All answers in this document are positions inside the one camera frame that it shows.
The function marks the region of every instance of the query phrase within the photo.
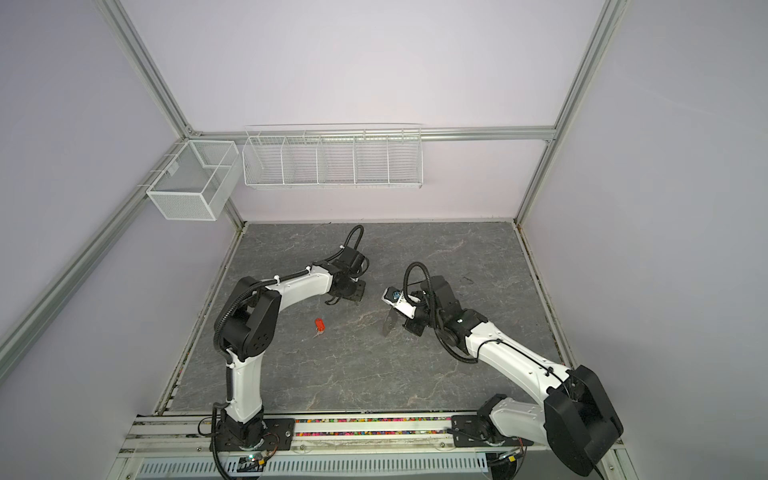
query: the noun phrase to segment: white wall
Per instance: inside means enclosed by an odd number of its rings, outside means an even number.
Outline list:
[[[0,2],[0,335],[174,142],[88,0]],[[232,238],[147,203],[0,385],[0,477],[100,480]]]
[[[551,125],[602,0],[124,0],[192,125]]]
[[[149,202],[0,386],[3,478],[102,480],[174,371],[233,230]]]
[[[88,0],[0,2],[0,335],[175,135]]]
[[[552,125],[603,0],[124,3],[189,122],[242,131]],[[492,143],[425,144],[422,190],[239,186],[234,202],[250,221],[513,217],[542,142]]]
[[[244,219],[412,220],[513,218],[544,151],[541,140],[425,142],[421,188],[254,190],[233,199]]]
[[[768,478],[766,24],[632,2],[524,225],[642,479]]]

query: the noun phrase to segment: white mesh basket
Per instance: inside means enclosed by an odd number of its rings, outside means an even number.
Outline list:
[[[189,140],[147,195],[168,220],[216,220],[242,172],[233,141]]]
[[[251,136],[245,183],[260,188],[421,187],[417,134]]]

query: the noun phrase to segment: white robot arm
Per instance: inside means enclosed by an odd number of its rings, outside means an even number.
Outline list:
[[[408,292],[412,285],[409,274],[417,267],[425,279],[418,290]],[[552,362],[506,336],[481,313],[463,309],[448,282],[442,276],[430,277],[423,263],[412,263],[402,289],[391,286],[382,300],[392,307],[385,334],[398,318],[405,320],[406,330],[418,336],[429,326],[451,356],[466,363],[488,363],[536,402],[516,402],[497,394],[478,409],[478,428],[472,432],[454,428],[455,439],[466,435],[494,445],[519,437],[549,445],[567,467],[587,476],[624,432],[600,380],[590,369],[570,370]]]
[[[355,226],[339,251],[300,272],[267,280],[246,276],[237,282],[214,326],[214,345],[227,361],[227,402],[214,404],[214,456],[217,450],[253,451],[263,444],[267,431],[260,394],[261,361],[274,337],[278,313],[325,293],[334,297],[328,304],[362,299],[366,283],[359,278],[369,266],[357,250],[363,231],[362,225]],[[349,242],[355,232],[358,237],[352,247]]]

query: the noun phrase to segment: marble pattern surface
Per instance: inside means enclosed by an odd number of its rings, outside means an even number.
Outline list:
[[[212,343],[215,317],[242,276],[268,278],[301,270],[327,257],[350,224],[250,225],[212,314],[187,364],[170,409],[208,410],[226,395],[224,363]],[[535,352],[559,361],[513,226],[509,223],[371,223],[359,250],[371,261],[360,303],[329,296],[285,309],[262,366],[261,396],[267,412],[336,410],[477,409],[495,393],[531,401],[492,367],[460,363],[431,329],[421,337],[397,326],[387,337],[384,289],[402,285],[414,260],[443,275],[464,308],[486,315]],[[413,280],[421,278],[416,271]],[[315,318],[326,325],[316,335]]]

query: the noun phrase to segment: white vent grille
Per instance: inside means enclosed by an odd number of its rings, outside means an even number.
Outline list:
[[[262,475],[303,477],[416,475],[423,473],[487,472],[484,453],[425,453],[376,455],[278,455],[266,463],[263,473],[238,472],[239,457],[223,459],[233,477]],[[147,458],[137,480],[142,478],[219,478],[211,457]]]

